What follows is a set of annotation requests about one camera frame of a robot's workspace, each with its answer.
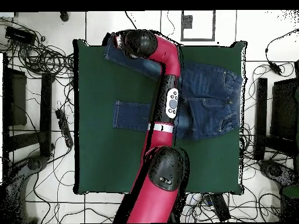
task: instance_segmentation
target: control button panel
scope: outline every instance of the control button panel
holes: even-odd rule
[[[166,100],[166,114],[169,118],[175,118],[178,107],[179,91],[177,89],[171,89],[167,93]]]

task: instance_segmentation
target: power adapter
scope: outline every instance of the power adapter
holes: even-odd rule
[[[5,38],[15,40],[23,44],[34,45],[36,35],[29,33],[28,31],[15,29],[13,27],[7,27]]]
[[[277,64],[275,64],[274,62],[269,62],[269,67],[275,74],[281,76],[281,69]]]

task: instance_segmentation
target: black stand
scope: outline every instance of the black stand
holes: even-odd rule
[[[24,159],[6,169],[0,188],[0,219],[2,223],[32,223],[28,221],[25,213],[26,186],[31,175],[42,171],[47,166],[47,161],[54,149],[54,145],[51,143],[52,83],[54,80],[55,77],[52,74],[42,74],[40,131],[5,137],[7,142],[4,142],[4,153],[39,143],[40,155]]]

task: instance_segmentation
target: floor tile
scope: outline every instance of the floor tile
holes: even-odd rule
[[[57,204],[50,203],[51,208],[44,202],[27,202],[26,212],[29,218],[38,217],[43,224],[80,224],[84,223],[84,204]]]
[[[160,11],[127,11],[138,29],[160,30]],[[86,38],[91,46],[101,46],[106,33],[134,29],[124,11],[87,12]]]
[[[237,40],[248,42],[246,59],[266,61],[265,49],[274,39],[299,28],[298,14],[293,10],[238,10]],[[271,43],[268,59],[271,61],[296,61],[299,59],[299,34]]]
[[[120,203],[124,197],[121,193],[89,192],[86,194],[86,202],[115,202]]]
[[[196,19],[200,19],[206,11],[184,11],[184,15],[193,15],[194,35],[196,29],[200,29],[201,25],[206,23],[196,23]],[[177,41],[184,46],[230,46],[235,41],[235,10],[216,10],[215,13],[215,41],[181,41],[181,10],[163,10],[162,11],[162,34],[170,39]],[[213,22],[211,18],[206,20],[207,23]]]
[[[85,223],[112,223],[113,217],[115,216],[119,205],[86,204],[85,207]]]

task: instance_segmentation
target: jeans pocket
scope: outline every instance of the jeans pocket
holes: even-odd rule
[[[151,105],[116,100],[113,112],[113,128],[146,132]]]
[[[232,87],[234,85],[234,82],[235,82],[234,77],[230,73],[224,71],[223,76],[222,76],[222,86],[223,86],[223,88],[225,90],[229,91],[229,92],[232,92],[232,90],[233,90]]]
[[[234,114],[227,101],[220,99],[188,99],[192,116],[193,139],[222,135],[232,129]]]

